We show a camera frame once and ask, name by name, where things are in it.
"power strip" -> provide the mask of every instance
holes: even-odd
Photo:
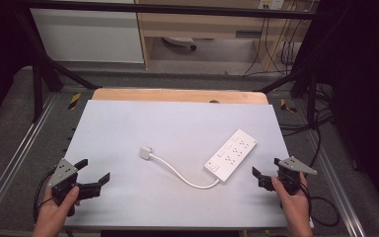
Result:
[[[204,167],[222,182],[226,182],[256,144],[257,141],[253,137],[238,129]]]

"white table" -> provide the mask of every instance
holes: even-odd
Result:
[[[141,146],[170,162],[195,184],[215,178],[203,168],[241,128],[258,145],[229,180],[210,190],[182,182],[161,163],[138,156]],[[251,229],[284,227],[274,192],[258,187],[255,166],[276,175],[273,158],[287,158],[272,106],[182,102],[89,101],[65,158],[89,160],[79,183],[111,172],[101,196],[81,201],[68,228]]]

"wrist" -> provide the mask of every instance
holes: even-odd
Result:
[[[309,222],[307,223],[291,223],[288,224],[288,231],[290,232],[290,236],[296,237],[311,237],[313,236],[312,228],[310,227]]]

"gray carpet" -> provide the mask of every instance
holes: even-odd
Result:
[[[89,73],[81,72],[86,79],[106,87],[143,87],[143,88],[180,88],[180,89],[214,89],[251,91],[260,89],[275,78],[218,75],[166,75],[148,73]],[[290,84],[284,85],[277,92],[268,95],[269,102],[275,107],[278,121],[281,123],[303,123],[298,113],[282,111],[279,108],[280,98],[289,100],[286,93]],[[20,73],[4,106],[0,109],[0,174],[20,144],[30,126],[33,117],[33,100],[31,94],[31,77],[29,73]],[[40,131],[32,149],[26,157],[10,189],[0,204],[0,230],[31,231],[34,227],[32,218],[33,197],[39,178],[51,169],[64,155],[69,145],[68,137],[74,135],[85,107],[92,97],[92,91],[85,91],[73,111],[67,107],[74,95],[75,88],[60,93],[54,107]],[[323,146],[342,180],[345,191],[358,215],[368,236],[379,236],[379,196],[368,177],[353,171],[347,152],[343,148],[335,124],[322,126]],[[314,148],[307,132],[285,137],[290,155],[309,163]],[[315,169],[322,174],[319,162]],[[312,196],[333,199],[324,175],[309,177]],[[334,220],[334,212],[326,204],[316,201],[313,204],[313,215],[325,222]],[[317,236],[348,236],[343,223],[336,227],[325,227],[315,223],[314,233]],[[275,233],[286,233],[276,230]],[[250,231],[250,236],[263,236],[263,230]]]

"power outlet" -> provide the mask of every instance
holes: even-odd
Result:
[[[281,10],[284,0],[261,0],[258,9]]]
[[[269,8],[271,10],[281,10],[282,4],[284,4],[284,0],[272,0]]]
[[[260,5],[258,5],[258,9],[269,10],[271,4],[272,0],[261,0]]]
[[[204,167],[222,182],[226,182],[256,144],[257,141],[254,138],[238,129],[205,163]]]

